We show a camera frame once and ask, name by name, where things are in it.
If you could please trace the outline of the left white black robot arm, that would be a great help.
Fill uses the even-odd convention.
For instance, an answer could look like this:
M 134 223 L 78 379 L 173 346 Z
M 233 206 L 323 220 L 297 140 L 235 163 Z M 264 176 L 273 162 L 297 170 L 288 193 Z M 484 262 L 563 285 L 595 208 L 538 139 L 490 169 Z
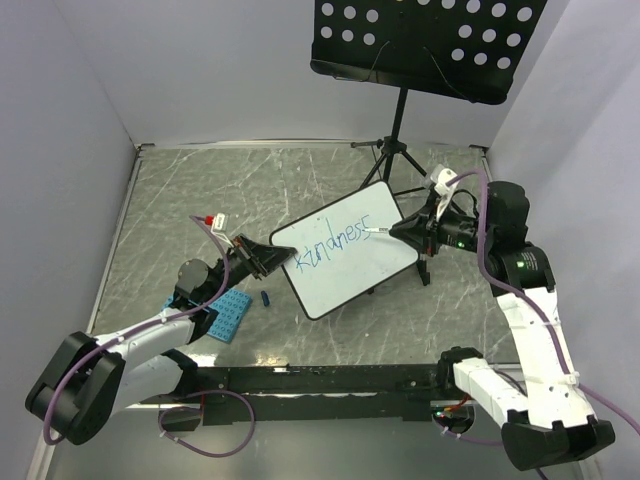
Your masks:
M 179 269 L 170 302 L 131 327 L 67 336 L 27 394 L 25 407 L 43 422 L 46 444 L 81 445 L 115 413 L 158 395 L 177 402 L 198 387 L 197 365 L 180 352 L 205 336 L 218 317 L 213 303 L 252 276 L 262 279 L 296 250 L 236 236 L 213 266 L 199 259 Z

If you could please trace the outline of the white board with black frame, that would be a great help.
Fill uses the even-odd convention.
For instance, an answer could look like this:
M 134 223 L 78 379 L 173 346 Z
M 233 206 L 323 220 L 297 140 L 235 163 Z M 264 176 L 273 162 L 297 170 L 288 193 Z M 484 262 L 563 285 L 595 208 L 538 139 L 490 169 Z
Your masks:
M 386 233 L 403 219 L 389 185 L 376 181 L 273 231 L 296 249 L 284 273 L 305 316 L 318 320 L 412 267 L 418 253 Z

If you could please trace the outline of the blue marker cap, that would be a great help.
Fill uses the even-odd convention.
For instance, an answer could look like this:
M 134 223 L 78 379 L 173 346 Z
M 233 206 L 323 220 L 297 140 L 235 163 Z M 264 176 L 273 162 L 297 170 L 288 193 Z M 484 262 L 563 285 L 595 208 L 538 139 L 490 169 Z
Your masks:
M 262 298 L 263 305 L 265 307 L 270 306 L 270 303 L 271 303 L 270 302 L 270 298 L 269 298 L 269 295 L 268 295 L 268 293 L 266 291 L 264 291 L 264 290 L 261 291 L 261 298 Z

